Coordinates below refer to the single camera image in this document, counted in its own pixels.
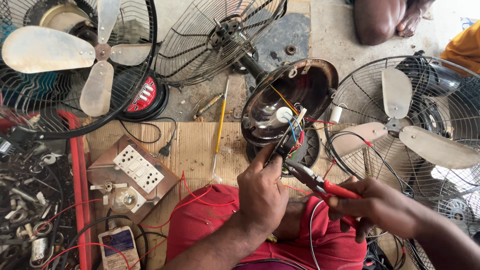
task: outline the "red label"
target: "red label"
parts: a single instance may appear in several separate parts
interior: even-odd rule
[[[147,108],[152,104],[156,96],[156,85],[152,77],[148,77],[144,86],[138,92],[137,96],[128,107],[127,111],[139,111]]]

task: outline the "bare foot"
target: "bare foot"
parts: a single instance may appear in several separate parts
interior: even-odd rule
[[[401,37],[411,37],[415,34],[417,26],[422,16],[427,12],[428,8],[435,0],[414,0],[410,4],[405,16],[396,26],[398,35]]]

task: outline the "white capacitor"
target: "white capacitor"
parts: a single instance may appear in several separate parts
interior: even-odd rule
[[[288,107],[279,108],[273,115],[268,118],[268,122],[273,127],[281,126],[288,121],[292,121],[292,110]]]
[[[338,121],[340,120],[340,116],[342,115],[342,110],[343,109],[340,106],[333,107],[329,122],[338,124]]]

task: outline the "cardboard sheet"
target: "cardboard sheet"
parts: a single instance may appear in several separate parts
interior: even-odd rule
[[[169,122],[151,122],[160,128],[162,132],[161,138],[151,144],[143,144],[151,153],[157,153],[168,140],[175,128],[173,123]],[[152,126],[141,125],[136,123],[125,123],[125,126],[135,137],[143,141],[153,141],[158,137],[158,130]],[[185,173],[187,185],[191,190],[196,190],[208,184],[212,178],[212,166],[214,157],[214,148],[216,143],[216,133],[218,131],[218,123],[178,123],[177,133],[172,141],[170,156],[165,158],[164,164],[170,168],[176,175],[181,176]],[[86,135],[86,140],[90,148],[91,161],[98,159],[104,151],[106,151],[112,144],[114,144],[121,136],[125,134],[125,130],[118,121],[112,121],[102,128]],[[325,141],[323,130],[319,130],[320,138]],[[220,152],[217,158],[216,173],[223,181],[222,184],[231,186],[237,185],[237,176],[243,172],[249,165],[247,156],[245,154],[246,141],[241,135],[239,123],[223,123],[222,140],[220,143]],[[358,155],[352,158],[364,159],[364,155]],[[324,175],[332,165],[332,162],[327,159],[324,147],[321,148],[321,155],[313,170]],[[334,165],[329,171],[327,177],[333,183],[341,183],[348,178],[348,175],[343,172],[338,166]],[[308,191],[309,189],[300,183],[295,178],[282,178],[284,184],[292,187]],[[291,197],[301,197],[304,194],[288,189]],[[181,187],[181,197],[184,198],[188,194],[184,186]],[[93,192],[91,197],[101,197],[99,192]],[[150,226],[159,226],[168,221],[171,211],[179,202],[178,186],[175,187],[170,194],[161,202],[161,204],[150,213],[143,224]],[[95,217],[92,220],[99,219],[106,216],[108,208],[105,208],[101,202],[92,203],[95,209]],[[139,235],[139,229],[127,220],[118,222],[121,225],[129,225],[133,229],[135,235]],[[169,224],[161,229],[148,229],[146,231],[159,232],[168,235]],[[99,224],[93,229],[92,235],[104,231],[104,224]],[[149,234],[149,248],[159,244],[163,238]],[[396,246],[395,241],[391,235],[385,235],[379,240],[380,247],[388,255],[391,262],[395,263]],[[137,248],[143,254],[144,245],[141,239],[137,240]],[[158,269],[165,263],[167,245],[163,243],[155,250],[149,253],[149,269]],[[407,261],[403,269],[416,269],[407,254]]]

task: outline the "yellow screwdriver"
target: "yellow screwdriver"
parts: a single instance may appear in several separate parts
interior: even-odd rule
[[[218,154],[218,149],[220,148],[220,137],[222,135],[223,117],[225,116],[225,103],[227,101],[229,81],[230,81],[230,77],[227,78],[227,87],[225,88],[225,94],[223,95],[222,114],[220,115],[220,126],[218,127],[218,137],[216,138],[215,157],[213,159],[213,175],[215,175],[216,156]]]

